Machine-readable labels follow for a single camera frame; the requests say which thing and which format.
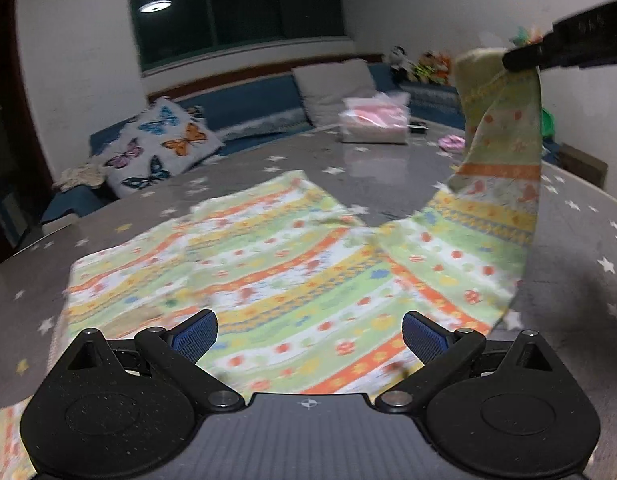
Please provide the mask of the colourful patterned child garment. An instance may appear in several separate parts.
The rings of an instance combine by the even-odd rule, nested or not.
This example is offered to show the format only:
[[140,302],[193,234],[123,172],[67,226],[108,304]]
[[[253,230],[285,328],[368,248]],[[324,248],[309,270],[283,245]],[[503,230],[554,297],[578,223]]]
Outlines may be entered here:
[[[124,338],[209,308],[220,333],[202,365],[240,393],[377,394],[418,366],[406,311],[489,332],[536,228],[540,82],[495,49],[459,58],[455,78],[465,157],[420,209],[371,226],[301,170],[201,200],[71,264],[47,370],[84,328]],[[33,392],[7,408],[0,444],[31,474],[19,422]]]

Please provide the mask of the colourful paper pinwheel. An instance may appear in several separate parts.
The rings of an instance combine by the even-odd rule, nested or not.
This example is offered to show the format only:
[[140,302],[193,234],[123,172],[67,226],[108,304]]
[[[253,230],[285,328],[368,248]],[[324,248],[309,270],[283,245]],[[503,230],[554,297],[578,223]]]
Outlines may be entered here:
[[537,44],[543,39],[543,33],[536,26],[530,28],[520,26],[517,33],[509,39],[511,44],[516,48],[528,46],[529,44]]

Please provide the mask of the green plastic bowl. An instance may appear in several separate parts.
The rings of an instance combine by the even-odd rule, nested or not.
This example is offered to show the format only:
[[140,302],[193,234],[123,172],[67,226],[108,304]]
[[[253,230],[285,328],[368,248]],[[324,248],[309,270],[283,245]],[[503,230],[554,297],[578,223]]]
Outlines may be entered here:
[[555,137],[555,116],[545,108],[541,110],[541,135],[548,140]]

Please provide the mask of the orange fox plush toy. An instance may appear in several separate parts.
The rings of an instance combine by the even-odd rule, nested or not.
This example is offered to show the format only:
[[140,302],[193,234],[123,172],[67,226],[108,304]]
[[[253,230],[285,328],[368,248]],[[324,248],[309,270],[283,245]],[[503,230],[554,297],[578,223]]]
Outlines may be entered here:
[[453,68],[453,60],[450,56],[443,53],[435,53],[433,58],[435,72],[432,79],[441,86],[449,86],[451,69]]

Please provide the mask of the yellow bear plush toy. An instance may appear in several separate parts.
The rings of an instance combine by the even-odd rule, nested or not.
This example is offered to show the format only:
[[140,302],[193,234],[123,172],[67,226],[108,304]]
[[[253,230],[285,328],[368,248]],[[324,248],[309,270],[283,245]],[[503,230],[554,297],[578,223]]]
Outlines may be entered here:
[[423,84],[430,84],[434,81],[437,73],[437,62],[432,52],[424,52],[413,68],[415,79]]

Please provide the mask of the pink hair scrunchie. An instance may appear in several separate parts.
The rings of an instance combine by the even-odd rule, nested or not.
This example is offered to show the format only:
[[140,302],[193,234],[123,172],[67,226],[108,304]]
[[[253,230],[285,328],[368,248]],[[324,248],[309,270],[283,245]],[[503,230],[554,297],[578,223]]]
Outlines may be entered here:
[[467,142],[465,142],[465,138],[463,136],[446,134],[446,136],[442,136],[442,138],[438,140],[437,145],[441,150],[447,153],[461,154],[465,151]]

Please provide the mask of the grey star tablecloth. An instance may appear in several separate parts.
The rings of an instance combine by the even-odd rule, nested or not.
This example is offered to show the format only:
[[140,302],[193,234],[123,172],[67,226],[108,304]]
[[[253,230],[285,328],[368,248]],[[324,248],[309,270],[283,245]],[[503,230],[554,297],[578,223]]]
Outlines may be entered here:
[[[71,264],[115,246],[191,206],[235,193],[289,170],[378,226],[420,209],[458,160],[436,145],[432,126],[405,145],[343,144],[331,132],[300,133],[215,158],[150,191],[118,200],[49,234],[30,237],[0,264],[0,444],[10,405],[44,378]],[[538,330],[589,395],[601,437],[586,474],[617,479],[617,199],[573,174],[543,166],[537,231],[508,321],[510,339]],[[0,478],[28,478],[26,459],[0,452]]]

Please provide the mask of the panda plush toy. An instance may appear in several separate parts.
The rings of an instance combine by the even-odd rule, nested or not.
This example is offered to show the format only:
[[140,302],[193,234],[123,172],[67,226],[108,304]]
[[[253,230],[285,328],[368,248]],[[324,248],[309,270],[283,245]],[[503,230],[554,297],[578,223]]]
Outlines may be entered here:
[[389,72],[394,84],[399,86],[408,81],[415,80],[415,63],[410,61],[406,50],[401,46],[395,46],[384,55],[384,63],[389,65]]

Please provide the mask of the pink tissue pack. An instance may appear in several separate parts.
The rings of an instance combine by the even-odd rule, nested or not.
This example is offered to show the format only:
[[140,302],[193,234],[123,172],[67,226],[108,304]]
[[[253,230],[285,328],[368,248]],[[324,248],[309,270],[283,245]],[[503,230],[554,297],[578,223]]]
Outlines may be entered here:
[[378,92],[371,98],[347,98],[339,114],[340,141],[406,144],[410,125],[407,92]]

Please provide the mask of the beige crumpled cloth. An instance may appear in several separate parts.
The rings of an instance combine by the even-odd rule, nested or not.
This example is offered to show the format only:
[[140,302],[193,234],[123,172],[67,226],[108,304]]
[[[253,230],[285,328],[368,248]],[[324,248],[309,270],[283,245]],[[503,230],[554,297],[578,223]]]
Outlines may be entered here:
[[106,177],[106,168],[88,162],[77,168],[63,170],[60,177],[54,181],[54,188],[60,192],[68,192],[81,185],[88,186],[88,188],[99,188],[102,183],[106,182]]

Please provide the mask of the butterfly print pillow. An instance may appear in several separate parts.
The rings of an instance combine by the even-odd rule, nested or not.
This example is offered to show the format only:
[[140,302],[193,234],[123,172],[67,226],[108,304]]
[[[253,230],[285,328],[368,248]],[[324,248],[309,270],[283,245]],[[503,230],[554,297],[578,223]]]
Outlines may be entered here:
[[179,176],[223,146],[203,120],[159,98],[127,122],[100,154],[100,162],[107,184],[123,198]]

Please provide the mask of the grey cushion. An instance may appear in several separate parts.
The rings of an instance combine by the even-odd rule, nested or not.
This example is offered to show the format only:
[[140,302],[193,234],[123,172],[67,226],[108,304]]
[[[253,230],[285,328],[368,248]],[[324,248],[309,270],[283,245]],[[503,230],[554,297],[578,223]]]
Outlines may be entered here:
[[368,63],[360,58],[296,67],[292,75],[305,114],[315,127],[335,125],[346,99],[372,98],[377,93]]

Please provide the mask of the blue sofa bench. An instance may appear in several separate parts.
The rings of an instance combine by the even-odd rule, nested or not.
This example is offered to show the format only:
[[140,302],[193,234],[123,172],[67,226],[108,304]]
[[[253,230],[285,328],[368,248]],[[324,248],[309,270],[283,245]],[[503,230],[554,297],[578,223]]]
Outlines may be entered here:
[[[389,65],[369,65],[377,90],[389,93],[401,90],[394,84]],[[406,84],[410,92],[411,114],[425,122],[463,130],[465,117],[461,112],[458,92],[448,86]],[[225,146],[218,154],[229,155],[258,144],[287,138],[309,129],[309,120],[302,105],[298,86],[291,72],[240,81],[238,84],[191,94],[174,101],[193,118],[201,119]],[[104,128],[89,138],[90,155],[100,155],[114,142],[123,127],[132,119]],[[116,200],[104,185],[92,190],[86,185],[56,192],[43,214],[42,224],[76,214],[85,217]]]

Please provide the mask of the dark window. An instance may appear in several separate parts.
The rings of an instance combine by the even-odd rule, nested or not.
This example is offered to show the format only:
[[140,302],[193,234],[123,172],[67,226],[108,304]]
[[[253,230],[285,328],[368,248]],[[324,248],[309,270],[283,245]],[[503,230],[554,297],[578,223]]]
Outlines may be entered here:
[[140,66],[250,44],[342,37],[341,0],[130,0]]

